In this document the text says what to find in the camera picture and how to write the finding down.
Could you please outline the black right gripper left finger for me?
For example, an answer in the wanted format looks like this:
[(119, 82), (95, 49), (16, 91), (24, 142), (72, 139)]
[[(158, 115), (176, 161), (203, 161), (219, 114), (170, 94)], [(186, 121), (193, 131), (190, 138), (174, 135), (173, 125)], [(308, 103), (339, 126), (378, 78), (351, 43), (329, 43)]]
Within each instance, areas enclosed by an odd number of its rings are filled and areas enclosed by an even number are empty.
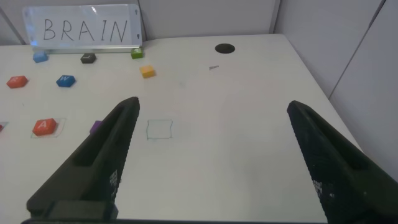
[(115, 219), (114, 201), (139, 110), (135, 96), (118, 103), (28, 199), (31, 217)]

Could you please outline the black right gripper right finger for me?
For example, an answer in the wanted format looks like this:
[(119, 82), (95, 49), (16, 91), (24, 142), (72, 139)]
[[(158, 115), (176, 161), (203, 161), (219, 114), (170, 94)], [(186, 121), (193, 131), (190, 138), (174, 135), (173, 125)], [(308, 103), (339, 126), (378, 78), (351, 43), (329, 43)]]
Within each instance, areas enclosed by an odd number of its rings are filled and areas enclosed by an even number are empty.
[(311, 107), (287, 113), (328, 223), (397, 223), (397, 182)]

